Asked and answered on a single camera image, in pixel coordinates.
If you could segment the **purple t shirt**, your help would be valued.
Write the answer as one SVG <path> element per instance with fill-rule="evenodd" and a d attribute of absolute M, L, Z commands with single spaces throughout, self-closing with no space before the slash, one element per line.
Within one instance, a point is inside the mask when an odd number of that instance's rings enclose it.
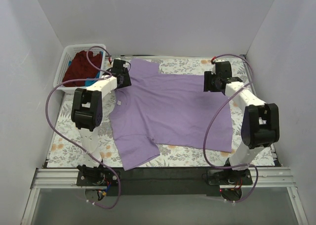
<path fill-rule="evenodd" d="M 230 106 L 220 92 L 204 92 L 201 75 L 159 72 L 159 64 L 131 61 L 131 86 L 115 91 L 110 113 L 115 145 L 125 170 L 156 157 L 158 145 L 231 152 Z"/>

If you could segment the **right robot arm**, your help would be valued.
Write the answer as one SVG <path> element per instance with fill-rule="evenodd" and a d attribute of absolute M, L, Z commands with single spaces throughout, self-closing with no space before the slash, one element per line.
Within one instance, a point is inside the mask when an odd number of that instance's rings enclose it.
<path fill-rule="evenodd" d="M 204 73 L 205 92 L 221 92 L 228 99 L 215 113 L 233 101 L 243 113 L 241 125 L 241 144 L 228 159 L 225 166 L 211 167 L 223 172 L 224 180 L 235 184 L 241 179 L 242 170 L 251 166 L 252 160 L 264 148 L 279 140 L 279 109 L 274 103 L 268 104 L 256 97 L 239 77 L 232 75 L 229 61 L 220 61 L 217 56 L 211 59 L 211 71 Z"/>

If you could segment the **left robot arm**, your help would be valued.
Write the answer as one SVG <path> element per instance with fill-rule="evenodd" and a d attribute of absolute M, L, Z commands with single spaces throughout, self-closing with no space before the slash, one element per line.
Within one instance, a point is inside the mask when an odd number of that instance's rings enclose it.
<path fill-rule="evenodd" d="M 116 89 L 131 86 L 130 66 L 128 61 L 115 59 L 107 69 L 112 76 L 104 74 L 91 86 L 74 92 L 71 119 L 79 131 L 85 152 L 82 164 L 87 167 L 98 167 L 102 161 L 98 131 L 103 119 L 103 99 Z"/>

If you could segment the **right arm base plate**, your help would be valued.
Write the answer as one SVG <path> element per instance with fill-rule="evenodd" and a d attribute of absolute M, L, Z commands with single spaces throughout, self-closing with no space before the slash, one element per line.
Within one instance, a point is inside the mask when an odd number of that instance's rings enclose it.
<path fill-rule="evenodd" d="M 206 172 L 206 182 L 209 185 L 246 185 L 253 184 L 253 180 L 248 169 L 242 171 L 229 170 L 208 170 Z"/>

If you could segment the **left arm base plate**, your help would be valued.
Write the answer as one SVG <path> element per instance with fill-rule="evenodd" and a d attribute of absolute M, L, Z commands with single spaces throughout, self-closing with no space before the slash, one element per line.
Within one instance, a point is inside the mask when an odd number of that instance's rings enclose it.
<path fill-rule="evenodd" d="M 98 167 L 87 167 L 86 165 L 77 166 L 79 170 L 77 176 L 77 186 L 117 186 L 120 171 L 115 175 L 111 170 L 99 165 Z"/>

